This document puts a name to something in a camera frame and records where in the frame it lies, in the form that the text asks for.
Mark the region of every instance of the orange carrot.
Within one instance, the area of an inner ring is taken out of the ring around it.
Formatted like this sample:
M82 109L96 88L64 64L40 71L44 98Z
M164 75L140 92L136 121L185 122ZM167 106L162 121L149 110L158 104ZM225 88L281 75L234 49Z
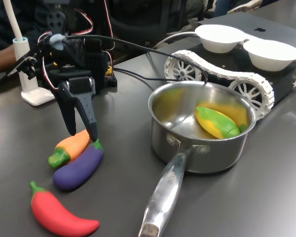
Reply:
M54 154L48 158L49 165L56 168L76 159L88 145L89 139L87 130L83 130L61 141L56 146Z

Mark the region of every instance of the toy carrot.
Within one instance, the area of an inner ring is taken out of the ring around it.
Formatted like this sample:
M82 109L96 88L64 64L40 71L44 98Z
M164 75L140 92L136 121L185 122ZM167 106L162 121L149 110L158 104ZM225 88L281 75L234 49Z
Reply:
M61 141L56 146L54 154L48 158L49 165L56 168L76 159L88 145L89 139L87 130L83 130Z
M63 237L83 237L94 232L98 221L76 217L49 191L40 188L36 182L30 183L33 189L32 211L38 222L46 229Z

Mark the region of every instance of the pot rim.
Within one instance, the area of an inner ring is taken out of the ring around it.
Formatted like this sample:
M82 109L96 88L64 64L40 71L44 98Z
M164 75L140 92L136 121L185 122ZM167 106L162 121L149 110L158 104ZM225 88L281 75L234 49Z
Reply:
M221 89L224 90L228 90L230 93L234 94L236 97L239 97L240 100L242 100L242 102L244 102L245 104L248 105L248 107L250 107L250 115L251 115L251 124L250 126L247 128L246 131L240 133L239 135L235 136L235 137L231 137L231 138L224 138L224 139L199 139L199 138L195 138L195 137L189 137L189 136L184 136L182 134L179 134L171 129L169 129L167 126L165 126L163 123L161 123L157 117L154 115L153 111L152 111L152 102L154 101L154 99L156 98L157 95L159 95L161 92L165 91L167 88L171 88L171 87L180 87L181 84L191 84L191 85L205 85L205 86L215 86L215 87L220 87ZM210 142L220 142L220 141L228 141L228 140L233 140L236 139L238 137L242 137L244 135L246 135L248 132L250 132L254 126L256 125L257 122L257 117L256 117L256 113L255 113L255 109L253 108L253 106L246 100L246 98L244 96L242 96L241 94L239 94L238 92L229 89L228 87L219 85L219 84L215 84L215 83L210 83L210 82L203 82L203 81L179 81L179 82L175 82L175 83L168 83L165 84L159 88L157 88L149 97L148 99L148 109L149 112L152 116L152 118L157 121L161 126L163 126L165 129L167 129L168 131L170 131L173 134L176 134L178 136L181 136L183 138L186 139L192 139L192 140L196 140L196 141L210 141Z

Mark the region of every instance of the stainless steel saucepan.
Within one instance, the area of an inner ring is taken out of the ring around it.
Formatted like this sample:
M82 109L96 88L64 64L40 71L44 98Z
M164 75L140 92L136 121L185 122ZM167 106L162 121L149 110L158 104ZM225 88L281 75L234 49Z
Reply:
M195 117L196 106L230 117L241 134L216 139ZM201 81L164 85L149 97L151 145L168 164L150 197L139 237L160 237L177 201L184 171L208 174L233 166L256 124L253 106L227 87Z

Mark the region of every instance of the toy eggplant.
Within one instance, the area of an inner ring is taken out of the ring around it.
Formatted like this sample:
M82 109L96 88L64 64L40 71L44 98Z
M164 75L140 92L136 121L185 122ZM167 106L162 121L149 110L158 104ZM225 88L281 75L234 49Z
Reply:
M87 130L66 138L57 144L54 154L48 158L51 167L56 168L76 159L90 140Z
M53 176L54 185L64 191L78 188L98 167L103 158L103 148L99 139L89 145L79 157L56 170Z
M35 218L46 229L63 237L83 237L96 231L100 223L76 217L49 191L40 188L32 181L32 211Z
M240 134L235 122L218 111L196 107L195 115L200 125L214 137L224 139Z

